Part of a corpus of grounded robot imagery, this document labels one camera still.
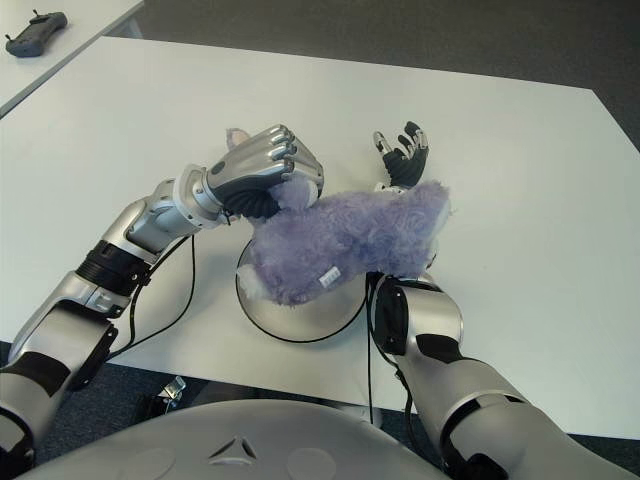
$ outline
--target plush toy ear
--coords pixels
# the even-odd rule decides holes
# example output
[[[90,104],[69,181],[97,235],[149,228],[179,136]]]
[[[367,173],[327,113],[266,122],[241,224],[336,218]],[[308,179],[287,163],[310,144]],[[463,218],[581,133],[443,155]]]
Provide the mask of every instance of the plush toy ear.
[[[233,147],[237,147],[242,142],[249,140],[250,136],[241,128],[227,128],[227,148],[231,150]]]

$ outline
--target remote control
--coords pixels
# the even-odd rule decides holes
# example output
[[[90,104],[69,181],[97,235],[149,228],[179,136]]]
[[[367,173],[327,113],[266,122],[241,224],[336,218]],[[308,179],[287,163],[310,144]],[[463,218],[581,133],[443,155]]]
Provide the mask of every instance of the remote control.
[[[16,57],[39,57],[44,52],[44,47],[56,30],[60,30],[67,26],[67,17],[62,12],[36,14],[29,20],[29,26],[25,28],[20,35],[11,39],[9,35],[5,35],[9,39],[5,48],[7,52]]]

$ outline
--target black arm joint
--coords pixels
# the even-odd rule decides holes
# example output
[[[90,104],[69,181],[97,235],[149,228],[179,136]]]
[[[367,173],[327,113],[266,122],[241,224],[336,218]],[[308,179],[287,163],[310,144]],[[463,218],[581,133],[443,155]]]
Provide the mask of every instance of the black arm joint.
[[[130,296],[149,268],[140,257],[100,240],[76,273],[113,293]]]

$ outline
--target stuffed animal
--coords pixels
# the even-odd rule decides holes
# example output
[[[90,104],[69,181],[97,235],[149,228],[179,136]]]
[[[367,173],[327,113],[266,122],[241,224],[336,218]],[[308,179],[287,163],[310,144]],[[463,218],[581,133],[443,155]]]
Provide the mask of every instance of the stuffed animal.
[[[376,135],[381,137],[377,146],[385,144],[379,150],[387,157],[391,188],[343,192],[315,203],[315,184],[303,177],[294,176],[270,190],[280,211],[269,219],[252,221],[249,248],[253,263],[237,272],[247,297],[300,305],[361,273],[379,271],[416,278],[425,271],[434,257],[433,240],[449,216],[448,191],[438,182],[398,188],[389,164],[415,160],[420,156],[416,155],[420,142],[408,148],[413,155],[407,158],[399,149],[386,148],[384,137]],[[248,135],[234,129],[227,138],[232,146]],[[422,174],[426,142],[422,147],[424,159],[418,158],[422,167],[408,183],[415,184]],[[407,165],[401,164],[403,171]]]

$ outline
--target round platform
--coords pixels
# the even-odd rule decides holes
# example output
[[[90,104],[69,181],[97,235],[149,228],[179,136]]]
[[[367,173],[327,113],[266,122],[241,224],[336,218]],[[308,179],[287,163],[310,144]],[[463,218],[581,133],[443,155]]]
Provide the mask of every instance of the round platform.
[[[251,263],[249,245],[240,255],[238,267]],[[236,276],[238,300],[249,320],[268,335],[295,343],[324,340],[346,328],[364,305],[364,285],[365,276],[359,275],[311,302],[289,307],[247,298]]]

